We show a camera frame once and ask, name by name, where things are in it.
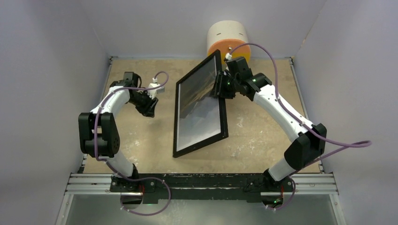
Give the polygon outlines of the wooden picture frame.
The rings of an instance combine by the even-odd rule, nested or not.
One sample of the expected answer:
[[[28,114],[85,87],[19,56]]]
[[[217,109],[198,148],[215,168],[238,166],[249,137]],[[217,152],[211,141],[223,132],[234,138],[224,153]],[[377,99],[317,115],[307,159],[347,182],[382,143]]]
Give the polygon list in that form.
[[[176,82],[174,158],[229,136],[225,99],[211,97],[219,71],[221,52],[215,50]]]

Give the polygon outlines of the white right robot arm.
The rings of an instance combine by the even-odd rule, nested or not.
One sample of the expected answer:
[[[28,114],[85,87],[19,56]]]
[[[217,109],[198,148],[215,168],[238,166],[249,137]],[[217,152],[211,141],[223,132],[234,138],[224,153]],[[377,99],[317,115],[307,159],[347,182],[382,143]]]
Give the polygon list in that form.
[[[217,73],[210,95],[233,99],[240,93],[248,97],[271,115],[291,142],[284,157],[263,173],[265,188],[274,191],[286,177],[310,165],[324,153],[327,129],[321,123],[315,125],[295,110],[263,73],[254,75],[244,57],[233,58],[228,53],[224,61],[227,68]]]

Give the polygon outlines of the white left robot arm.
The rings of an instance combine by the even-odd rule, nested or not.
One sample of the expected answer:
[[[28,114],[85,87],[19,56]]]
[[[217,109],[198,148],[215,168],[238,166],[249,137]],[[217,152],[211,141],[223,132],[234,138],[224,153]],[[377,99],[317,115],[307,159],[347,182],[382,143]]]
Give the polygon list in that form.
[[[158,103],[156,94],[164,90],[155,76],[148,87],[142,87],[142,78],[126,72],[123,79],[113,81],[108,93],[90,112],[78,116],[80,148],[84,154],[105,163],[113,172],[111,190],[141,191],[143,189],[136,166],[120,151],[121,141],[115,118],[121,108],[133,104],[145,117],[154,117]]]

